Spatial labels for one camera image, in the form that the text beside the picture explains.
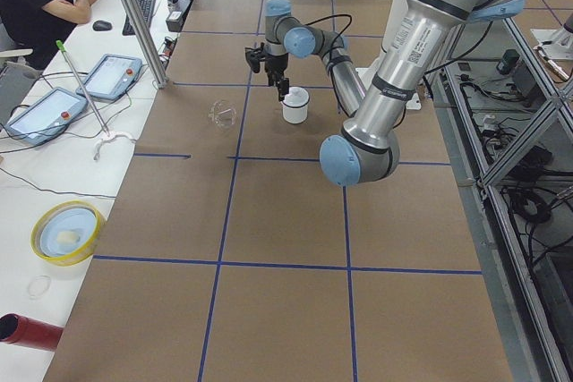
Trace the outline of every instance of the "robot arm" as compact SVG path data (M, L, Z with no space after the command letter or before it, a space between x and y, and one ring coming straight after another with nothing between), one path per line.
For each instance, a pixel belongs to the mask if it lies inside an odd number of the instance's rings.
M318 55L350 116L340 135L328 137L321 146L322 171L338 185L377 181L396 169L399 147L392 127L454 26L513 16L525 0L407 0L407 4L398 33L365 90L338 34L304 26L290 14L287 0L267 3L267 44L259 49L269 85L284 79L289 53L301 58ZM278 90L279 95L287 94L287 85Z

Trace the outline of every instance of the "person's arm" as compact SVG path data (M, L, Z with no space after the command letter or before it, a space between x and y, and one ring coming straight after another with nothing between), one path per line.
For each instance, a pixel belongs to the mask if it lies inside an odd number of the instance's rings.
M91 4L96 0L75 0L73 4L65 0L52 0L48 2L42 9L47 13L51 13L62 20L74 22L76 24L85 24L90 22L91 18Z

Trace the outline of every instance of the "red cylinder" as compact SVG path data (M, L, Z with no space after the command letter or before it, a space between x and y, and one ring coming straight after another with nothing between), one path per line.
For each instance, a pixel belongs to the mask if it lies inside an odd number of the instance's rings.
M55 351L63 328L9 313L0 318L0 342Z

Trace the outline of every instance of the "blue joint cap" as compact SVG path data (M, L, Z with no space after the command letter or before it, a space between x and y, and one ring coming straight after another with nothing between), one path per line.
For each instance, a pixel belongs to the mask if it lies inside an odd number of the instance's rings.
M360 180L360 161L350 142L342 136L329 136L321 145L322 172L341 187L356 185Z
M289 15L292 10L288 0L268 0L265 14L267 17L278 17L279 15Z
M283 45L290 54L298 58L305 58L314 51L316 39L312 32L305 27L295 27L286 33Z
M496 4L489 8L473 11L469 14L467 20L469 22L502 20L519 14L525 6L526 0L510 0L503 4Z

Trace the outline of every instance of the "white cup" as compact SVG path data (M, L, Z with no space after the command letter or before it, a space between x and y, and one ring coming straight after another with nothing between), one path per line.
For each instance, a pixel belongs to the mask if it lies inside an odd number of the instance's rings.
M308 115L308 91L300 87L291 87L283 104L283 118L291 124L302 123Z

